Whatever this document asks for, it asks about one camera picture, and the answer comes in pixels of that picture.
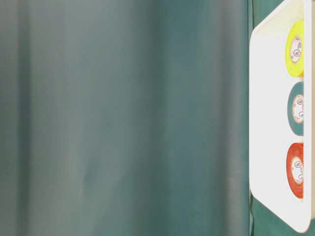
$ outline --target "green curtain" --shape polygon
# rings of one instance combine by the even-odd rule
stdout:
[[[282,0],[250,0],[249,1],[249,36],[256,27]],[[252,236],[313,236],[315,234],[315,221],[304,234],[299,234],[284,223],[274,213],[252,198]]]
[[[0,0],[0,234],[245,236],[246,0]]]

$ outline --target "white tray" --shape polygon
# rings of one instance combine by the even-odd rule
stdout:
[[[297,232],[315,216],[315,83],[313,0],[285,0],[252,32],[250,42],[250,188],[256,199]],[[290,28],[304,19],[304,77],[291,77],[285,66]],[[287,119],[291,89],[304,81],[304,136],[295,135]],[[304,198],[292,193],[286,155],[292,143],[304,143]]]

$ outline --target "tape roll label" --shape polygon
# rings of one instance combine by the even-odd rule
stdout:
[[[292,104],[292,115],[297,123],[304,121],[304,96],[298,94],[295,96]]]
[[[294,181],[297,184],[302,184],[304,179],[304,169],[303,169],[303,162],[297,156],[295,156],[292,160],[291,164],[292,168],[292,176]]]
[[[302,39],[296,36],[291,44],[291,60],[297,63],[302,54]]]

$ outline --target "yellow tape roll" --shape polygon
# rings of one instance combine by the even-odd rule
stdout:
[[[286,39],[285,65],[291,76],[303,76],[304,72],[304,21],[296,22]]]

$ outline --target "curtain fold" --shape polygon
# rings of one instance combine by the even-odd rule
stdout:
[[[246,0],[2,0],[6,236],[245,236]]]

